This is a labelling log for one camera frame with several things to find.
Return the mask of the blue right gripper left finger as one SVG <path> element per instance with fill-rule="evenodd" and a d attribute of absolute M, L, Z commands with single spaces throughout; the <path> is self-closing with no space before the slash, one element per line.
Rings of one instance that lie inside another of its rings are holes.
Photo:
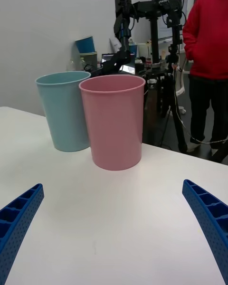
<path fill-rule="evenodd" d="M 36 184 L 0 210 L 0 284 L 6 283 L 26 232 L 44 198 Z"/>

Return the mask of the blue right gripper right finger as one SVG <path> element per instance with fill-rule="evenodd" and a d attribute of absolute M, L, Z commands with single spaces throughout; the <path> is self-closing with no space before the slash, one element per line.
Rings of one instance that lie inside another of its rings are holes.
<path fill-rule="evenodd" d="M 225 284 L 228 283 L 228 206 L 190 180 L 182 194 L 194 213 Z"/>

